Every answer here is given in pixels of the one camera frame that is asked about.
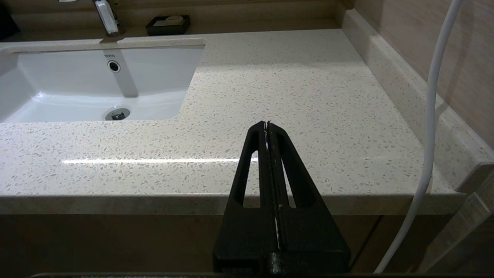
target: white cable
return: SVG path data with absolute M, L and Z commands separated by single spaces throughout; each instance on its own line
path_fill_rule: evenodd
M 422 176 L 418 183 L 417 191 L 413 196 L 412 203 L 408 209 L 405 220 L 400 227 L 400 230 L 396 234 L 395 239 L 389 246 L 388 251 L 382 257 L 381 262 L 375 269 L 374 273 L 381 273 L 388 265 L 389 261 L 395 254 L 398 247 L 400 247 L 403 238 L 407 235 L 410 226 L 412 225 L 413 219 L 417 214 L 418 207 L 424 199 L 425 192 L 429 185 L 429 181 L 432 176 L 432 166 L 434 165 L 434 145 L 435 145 L 435 119 L 436 119 L 436 86 L 437 79 L 439 76 L 439 68 L 441 67 L 441 61 L 443 59 L 444 49 L 446 48 L 446 42 L 450 36 L 451 29 L 453 27 L 454 20 L 460 9 L 462 0 L 453 0 L 451 2 L 446 18 L 444 19 L 443 26 L 439 33 L 439 37 L 436 42 L 436 47 L 434 49 L 434 55 L 432 56 L 432 62 L 429 69 L 429 77 L 427 78 L 427 93 L 426 93 L 426 149 L 424 153 L 424 164 L 422 169 Z

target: black soap dish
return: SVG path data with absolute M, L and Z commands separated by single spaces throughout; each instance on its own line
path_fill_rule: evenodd
M 183 22 L 177 25 L 164 25 L 155 26 L 158 21 L 165 21 L 167 18 L 172 16 L 157 16 L 146 25 L 146 31 L 149 36 L 162 36 L 162 35 L 181 35 L 187 31 L 190 26 L 190 17 L 188 15 L 182 15 Z

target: wall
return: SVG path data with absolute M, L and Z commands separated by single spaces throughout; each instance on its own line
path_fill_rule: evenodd
M 354 8 L 427 80 L 449 0 L 353 0 Z M 494 147 L 494 1 L 466 0 L 454 24 L 438 93 Z
M 91 0 L 3 0 L 21 31 L 101 29 Z M 120 22 L 126 28 L 144 27 L 155 16 L 187 14 L 192 26 L 231 22 L 330 22 L 335 0 L 112 0 Z M 334 28 L 321 25 L 315 29 Z M 283 30 L 279 24 L 277 30 Z

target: countertop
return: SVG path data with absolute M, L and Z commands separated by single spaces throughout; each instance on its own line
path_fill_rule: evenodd
M 0 213 L 221 214 L 261 120 L 286 130 L 332 213 L 406 212 L 422 145 L 340 29 L 0 43 L 0 53 L 170 45 L 205 45 L 172 119 L 0 124 Z M 429 191 L 421 213 L 454 212 L 464 198 L 437 169 Z

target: sink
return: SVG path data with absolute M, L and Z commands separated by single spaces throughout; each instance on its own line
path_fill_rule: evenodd
M 172 118 L 203 51 L 173 46 L 10 54 L 0 61 L 0 121 Z M 128 112 L 111 117 L 120 111 Z

